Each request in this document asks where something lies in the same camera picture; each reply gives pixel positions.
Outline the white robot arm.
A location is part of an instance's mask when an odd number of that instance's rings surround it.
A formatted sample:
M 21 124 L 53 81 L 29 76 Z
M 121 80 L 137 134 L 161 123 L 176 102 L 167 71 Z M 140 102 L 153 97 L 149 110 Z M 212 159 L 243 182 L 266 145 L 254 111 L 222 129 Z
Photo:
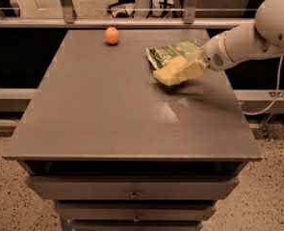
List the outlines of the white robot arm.
M 209 39 L 172 74 L 176 83 L 206 67 L 221 71 L 249 60 L 284 56 L 284 0 L 265 0 L 252 20 Z

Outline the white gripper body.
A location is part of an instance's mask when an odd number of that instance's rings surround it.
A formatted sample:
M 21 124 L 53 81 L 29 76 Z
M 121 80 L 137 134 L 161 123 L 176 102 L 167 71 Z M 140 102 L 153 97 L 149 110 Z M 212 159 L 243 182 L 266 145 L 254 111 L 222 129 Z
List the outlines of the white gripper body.
M 235 63 L 229 58 L 225 48 L 225 36 L 223 32 L 212 38 L 210 38 L 202 46 L 202 58 L 208 64 L 208 67 L 215 71 L 222 71 L 229 69 L 235 65 Z

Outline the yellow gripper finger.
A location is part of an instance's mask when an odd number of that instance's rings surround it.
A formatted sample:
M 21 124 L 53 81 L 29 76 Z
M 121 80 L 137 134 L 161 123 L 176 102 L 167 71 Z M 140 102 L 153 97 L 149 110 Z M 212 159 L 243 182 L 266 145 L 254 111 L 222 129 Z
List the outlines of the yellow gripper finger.
M 185 59 L 191 63 L 191 62 L 194 62 L 194 61 L 200 61 L 203 59 L 203 56 L 202 56 L 202 51 L 203 51 L 203 48 L 200 47 L 196 50 L 194 50 L 191 54 L 187 55 L 185 57 Z
M 177 82 L 182 83 L 184 81 L 203 76 L 205 72 L 206 65 L 199 60 L 194 60 L 190 63 L 185 64 L 184 66 L 181 66 L 174 73 L 173 77 Z

